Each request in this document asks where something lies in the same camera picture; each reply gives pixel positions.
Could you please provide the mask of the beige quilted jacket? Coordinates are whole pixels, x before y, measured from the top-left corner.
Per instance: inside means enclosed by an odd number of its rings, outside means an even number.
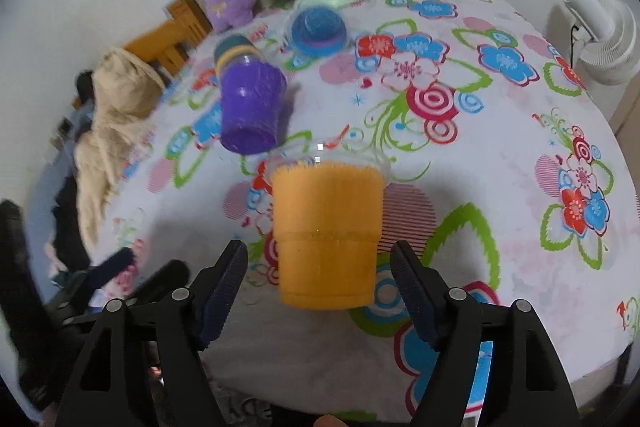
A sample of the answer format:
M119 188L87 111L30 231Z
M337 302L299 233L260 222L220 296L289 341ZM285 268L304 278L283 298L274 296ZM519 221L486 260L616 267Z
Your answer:
M148 118L165 91L160 74L134 54L114 48L92 73L94 112L75 146L79 233L93 251L130 150L150 129Z

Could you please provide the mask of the blue plastic cup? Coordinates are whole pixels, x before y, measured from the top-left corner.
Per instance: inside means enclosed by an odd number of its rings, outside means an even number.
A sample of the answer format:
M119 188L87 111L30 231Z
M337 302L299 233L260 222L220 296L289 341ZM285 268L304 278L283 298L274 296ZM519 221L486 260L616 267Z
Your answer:
M297 10L285 35L296 53L310 58L338 53L348 41L347 26L341 14L323 4Z

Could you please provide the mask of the wooden chair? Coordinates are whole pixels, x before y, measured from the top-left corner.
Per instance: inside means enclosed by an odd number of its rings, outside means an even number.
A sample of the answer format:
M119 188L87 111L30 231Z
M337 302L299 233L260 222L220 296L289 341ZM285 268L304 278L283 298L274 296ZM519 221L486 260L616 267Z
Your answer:
M127 43L124 49L175 76L189 60L188 49L196 49L213 27L195 0L176 0L166 6L166 12L167 20Z

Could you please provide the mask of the purple plastic cup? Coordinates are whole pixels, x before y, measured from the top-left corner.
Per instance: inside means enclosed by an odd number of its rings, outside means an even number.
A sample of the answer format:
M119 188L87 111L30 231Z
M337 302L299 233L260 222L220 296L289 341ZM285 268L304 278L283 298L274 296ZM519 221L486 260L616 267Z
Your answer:
M266 153L278 144L286 91L280 69L256 55L240 55L220 73L220 142L240 155Z

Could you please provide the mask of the white standing fan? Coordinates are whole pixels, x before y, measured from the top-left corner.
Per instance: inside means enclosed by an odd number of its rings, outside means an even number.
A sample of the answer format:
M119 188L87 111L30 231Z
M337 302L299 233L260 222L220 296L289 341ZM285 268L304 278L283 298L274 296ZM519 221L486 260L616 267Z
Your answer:
M562 0L586 34L577 53L588 75L603 86L629 82L639 74L639 23L620 0Z

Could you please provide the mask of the teal and yellow tumbler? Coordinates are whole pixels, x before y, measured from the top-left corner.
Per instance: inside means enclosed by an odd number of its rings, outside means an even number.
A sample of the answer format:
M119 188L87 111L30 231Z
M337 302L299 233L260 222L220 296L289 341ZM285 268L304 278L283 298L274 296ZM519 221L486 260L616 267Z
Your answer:
M219 77L224 75L224 70L234 62L262 60L260 52L246 37L238 34L221 39L214 51L214 63Z

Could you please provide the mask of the orange plastic cup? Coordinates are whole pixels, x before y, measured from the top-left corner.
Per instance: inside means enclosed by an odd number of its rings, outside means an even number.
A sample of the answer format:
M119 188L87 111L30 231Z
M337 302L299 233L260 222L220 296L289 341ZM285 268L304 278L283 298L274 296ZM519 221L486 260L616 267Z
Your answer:
M281 303L324 311L373 303L386 178L381 161L335 150L273 161Z

